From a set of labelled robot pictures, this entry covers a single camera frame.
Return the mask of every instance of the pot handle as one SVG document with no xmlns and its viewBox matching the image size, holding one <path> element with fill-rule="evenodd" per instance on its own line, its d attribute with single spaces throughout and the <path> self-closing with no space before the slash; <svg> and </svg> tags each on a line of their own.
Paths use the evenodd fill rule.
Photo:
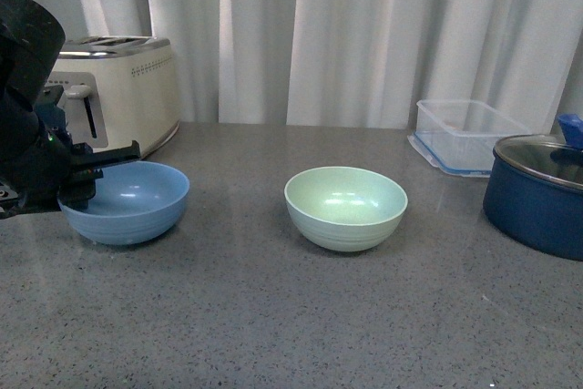
<svg viewBox="0 0 583 389">
<path fill-rule="evenodd" d="M 567 144 L 583 149 L 583 120 L 577 114 L 561 114 L 557 119 Z"/>
</svg>

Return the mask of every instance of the curtain fold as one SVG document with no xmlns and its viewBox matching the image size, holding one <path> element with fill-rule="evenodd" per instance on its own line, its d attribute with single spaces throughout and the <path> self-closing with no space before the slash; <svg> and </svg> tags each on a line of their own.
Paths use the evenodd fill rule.
<svg viewBox="0 0 583 389">
<path fill-rule="evenodd" d="M 36 0 L 67 37 L 154 35 L 184 120 L 411 128 L 477 99 L 548 132 L 583 116 L 583 0 Z"/>
</svg>

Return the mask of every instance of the pot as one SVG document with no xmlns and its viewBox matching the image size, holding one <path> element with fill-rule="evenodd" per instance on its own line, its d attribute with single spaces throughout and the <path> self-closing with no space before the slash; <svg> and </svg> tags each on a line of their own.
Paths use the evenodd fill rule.
<svg viewBox="0 0 583 389">
<path fill-rule="evenodd" d="M 583 260 L 583 150 L 547 136 L 498 140 L 484 213 L 539 251 Z"/>
</svg>

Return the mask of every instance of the toaster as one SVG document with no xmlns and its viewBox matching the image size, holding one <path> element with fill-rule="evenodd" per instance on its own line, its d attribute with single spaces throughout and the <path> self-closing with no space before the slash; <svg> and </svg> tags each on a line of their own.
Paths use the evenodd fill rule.
<svg viewBox="0 0 583 389">
<path fill-rule="evenodd" d="M 74 143 L 94 151 L 132 140 L 141 157 L 179 128 L 180 101 L 170 42 L 153 36 L 66 41 L 46 84 L 64 88 L 59 106 Z"/>
</svg>

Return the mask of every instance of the gray countertop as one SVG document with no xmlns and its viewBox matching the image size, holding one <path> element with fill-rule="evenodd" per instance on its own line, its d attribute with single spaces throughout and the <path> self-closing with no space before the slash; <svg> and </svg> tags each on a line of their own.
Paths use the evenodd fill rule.
<svg viewBox="0 0 583 389">
<path fill-rule="evenodd" d="M 583 387 L 583 263 L 501 234 L 487 179 L 431 168 L 404 131 L 184 123 L 148 159 L 191 186 L 155 241 L 0 222 L 0 387 Z M 327 165 L 405 189 L 393 236 L 301 236 L 283 187 Z"/>
</svg>

